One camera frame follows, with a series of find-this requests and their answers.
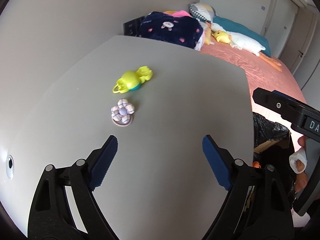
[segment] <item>teal pillow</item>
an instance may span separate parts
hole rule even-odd
[[[234,32],[234,33],[241,33],[243,35],[246,35],[257,42],[259,42],[263,47],[266,48],[266,50],[262,50],[264,54],[266,54],[268,57],[271,57],[271,49],[269,46],[269,42],[265,37],[262,37],[261,35],[255,33],[254,31],[248,29],[246,26],[233,22],[231,20],[215,16],[213,18],[213,22],[219,24],[221,27],[223,27],[227,32]]]

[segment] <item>silver screw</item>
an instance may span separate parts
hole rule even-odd
[[[272,165],[268,165],[268,166],[267,166],[267,169],[268,169],[269,171],[274,171],[274,170],[275,170],[274,166],[272,166]]]
[[[77,160],[76,164],[77,166],[82,166],[85,164],[85,160],[84,159]]]
[[[45,170],[46,171],[51,171],[52,168],[53,168],[53,166],[51,164],[49,164],[49,165],[46,166]]]
[[[236,159],[235,160],[235,164],[238,165],[238,166],[242,166],[243,165],[243,160]]]

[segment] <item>power socket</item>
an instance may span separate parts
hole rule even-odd
[[[143,21],[144,16],[131,20],[123,24],[123,32],[126,36],[136,36]]]

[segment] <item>gray table surface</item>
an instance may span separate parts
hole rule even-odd
[[[147,65],[153,78],[139,90],[113,94],[127,70]],[[120,98],[136,107],[128,127],[111,122]],[[19,132],[10,154],[12,180],[1,184],[4,206],[26,233],[28,213],[45,166],[72,165],[109,135],[118,153],[94,196],[120,239],[201,239],[227,194],[202,152],[212,135],[233,157],[252,161],[253,120],[244,70],[182,46],[115,36],[55,84]],[[71,190],[68,198],[84,230]]]

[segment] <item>yellow stuffed animal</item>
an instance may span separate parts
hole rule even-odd
[[[222,43],[226,43],[226,44],[229,44],[231,42],[231,38],[232,38],[231,35],[229,35],[226,32],[222,32],[222,31],[217,31],[214,34],[212,34],[212,36],[217,40],[217,42],[222,42]]]

